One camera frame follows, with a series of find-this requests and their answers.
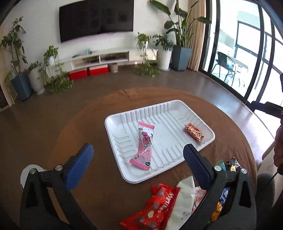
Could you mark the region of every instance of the glass sliding door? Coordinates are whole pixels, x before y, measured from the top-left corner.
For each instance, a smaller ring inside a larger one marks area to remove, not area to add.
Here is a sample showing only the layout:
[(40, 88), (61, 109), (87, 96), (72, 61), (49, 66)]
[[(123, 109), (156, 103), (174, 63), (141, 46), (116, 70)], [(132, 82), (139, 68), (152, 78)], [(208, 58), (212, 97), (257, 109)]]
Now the glass sliding door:
[[(283, 107), (283, 39), (269, 15), (248, 0), (207, 1), (212, 24), (209, 32), (206, 27), (199, 70), (251, 110), (252, 101)], [(280, 119), (258, 110), (255, 114), (275, 136)]]
[(255, 81), (255, 84), (252, 88), (252, 91), (248, 97), (248, 102), (256, 101), (260, 90), (262, 88), (262, 85), (264, 83), (264, 79), (266, 77), (267, 69), (268, 69), (268, 64), (269, 64), (269, 59), (270, 59), (270, 54), (271, 54), (271, 46), (272, 46), (272, 27), (273, 24), (267, 15), (267, 13), (263, 10), (263, 18), (264, 18), (264, 30), (265, 30), (265, 36), (264, 36), (264, 51), (263, 51), (263, 56), (262, 60), (260, 63), (260, 68), (259, 72)]
[[(263, 94), (257, 98), (260, 103), (267, 101), (283, 107), (283, 92), (280, 81), (280, 75), (283, 72), (282, 60), (283, 60), (283, 41), (279, 35), (278, 30), (275, 28), (275, 42), (274, 42), (274, 59), (271, 64), (271, 71), (268, 76), (266, 86), (263, 86)], [(261, 111), (255, 111), (255, 114), (262, 120), (262, 122), (269, 129), (271, 134), (275, 137), (276, 130), (280, 126), (280, 119), (270, 116)]]
[(216, 55), (213, 60), (207, 59), (204, 70), (245, 96), (259, 52), (258, 5), (244, 0), (219, 2), (220, 28)]

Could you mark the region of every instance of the white plastic tray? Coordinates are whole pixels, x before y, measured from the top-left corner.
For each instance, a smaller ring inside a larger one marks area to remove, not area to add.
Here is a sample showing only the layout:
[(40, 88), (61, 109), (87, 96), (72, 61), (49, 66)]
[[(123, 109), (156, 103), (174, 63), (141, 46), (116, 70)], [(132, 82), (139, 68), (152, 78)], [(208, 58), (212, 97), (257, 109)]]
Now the white plastic tray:
[[(138, 152), (138, 122), (154, 125), (151, 168), (139, 169), (129, 163)], [(204, 135), (202, 143), (185, 130), (192, 123)], [(125, 181), (137, 184), (184, 161), (183, 148), (191, 143), (200, 151), (215, 139), (215, 134), (184, 102), (173, 100), (123, 113), (105, 119), (109, 141)]]

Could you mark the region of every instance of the pink candy wrapper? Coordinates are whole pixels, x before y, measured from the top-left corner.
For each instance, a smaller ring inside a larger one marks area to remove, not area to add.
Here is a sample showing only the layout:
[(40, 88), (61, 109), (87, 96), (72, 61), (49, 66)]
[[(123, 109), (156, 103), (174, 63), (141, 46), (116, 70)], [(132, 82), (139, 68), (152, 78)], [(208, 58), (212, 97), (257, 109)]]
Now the pink candy wrapper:
[(139, 122), (138, 130), (140, 135), (139, 149), (138, 153), (130, 160), (130, 163), (140, 169), (148, 171), (150, 169), (151, 146), (154, 126)]

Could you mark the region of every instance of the white plant pot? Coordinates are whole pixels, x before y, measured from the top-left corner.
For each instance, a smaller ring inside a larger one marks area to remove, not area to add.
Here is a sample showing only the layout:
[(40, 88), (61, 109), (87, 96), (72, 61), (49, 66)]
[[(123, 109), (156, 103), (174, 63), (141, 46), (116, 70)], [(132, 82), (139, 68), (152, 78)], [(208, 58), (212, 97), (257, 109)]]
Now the white plant pot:
[[(145, 42), (145, 49), (147, 49), (148, 47), (148, 41)], [(139, 45), (138, 47), (141, 51), (143, 50), (144, 48), (144, 41), (141, 42), (141, 44)]]
[(49, 58), (49, 61), (48, 61), (48, 66), (54, 66), (54, 65), (55, 65), (55, 60), (54, 60), (54, 57), (51, 56), (51, 57)]
[(35, 91), (36, 95), (44, 93), (44, 82), (40, 77), (39, 67), (29, 72), (29, 81), (31, 82), (31, 87)]
[(158, 47), (158, 68), (163, 71), (169, 71), (169, 65), (171, 60), (172, 51), (165, 51), (162, 46)]

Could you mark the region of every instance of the beige curtain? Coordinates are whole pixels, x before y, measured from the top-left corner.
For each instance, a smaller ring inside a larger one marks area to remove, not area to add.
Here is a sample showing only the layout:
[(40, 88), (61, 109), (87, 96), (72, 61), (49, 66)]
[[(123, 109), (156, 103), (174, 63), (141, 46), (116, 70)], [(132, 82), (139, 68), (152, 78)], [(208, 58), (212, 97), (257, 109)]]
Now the beige curtain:
[[(191, 6), (196, 2), (196, 0), (188, 0), (189, 1), (189, 10), (191, 10)], [(206, 16), (206, 6), (205, 0), (201, 0), (196, 6), (194, 6), (190, 18), (188, 20), (188, 25), (191, 24), (193, 19), (198, 17)], [(202, 52), (203, 40), (204, 40), (204, 31), (205, 24), (195, 20), (192, 24), (192, 32), (193, 36), (191, 42), (189, 44), (189, 48), (192, 48), (192, 56), (189, 62), (188, 68), (193, 71), (198, 71), (198, 67), (200, 65), (200, 57)]]

